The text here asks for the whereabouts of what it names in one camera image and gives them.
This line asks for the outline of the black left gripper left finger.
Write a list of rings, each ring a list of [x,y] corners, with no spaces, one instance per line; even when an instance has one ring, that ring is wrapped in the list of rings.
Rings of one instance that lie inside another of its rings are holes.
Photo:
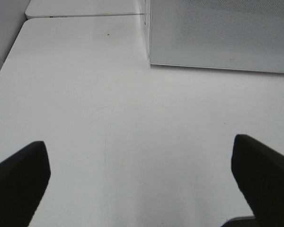
[[[50,176],[43,141],[34,141],[0,162],[0,227],[29,226]]]

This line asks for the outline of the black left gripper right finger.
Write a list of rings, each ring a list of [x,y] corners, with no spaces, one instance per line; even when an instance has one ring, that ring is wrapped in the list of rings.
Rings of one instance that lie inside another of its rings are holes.
[[[231,171],[261,227],[284,227],[284,155],[249,135],[235,137]]]

